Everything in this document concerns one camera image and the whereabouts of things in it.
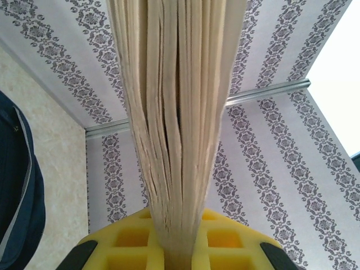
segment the yellow foam holder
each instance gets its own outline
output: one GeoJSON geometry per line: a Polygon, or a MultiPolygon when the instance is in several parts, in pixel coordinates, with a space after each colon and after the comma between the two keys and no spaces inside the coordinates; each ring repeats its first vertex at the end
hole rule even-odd
{"type": "MultiPolygon", "coordinates": [[[[83,270],[164,270],[164,253],[145,208],[81,240],[97,241],[83,270]]],[[[206,209],[192,257],[192,270],[274,269],[260,247],[281,245],[239,222],[206,209]]]]}

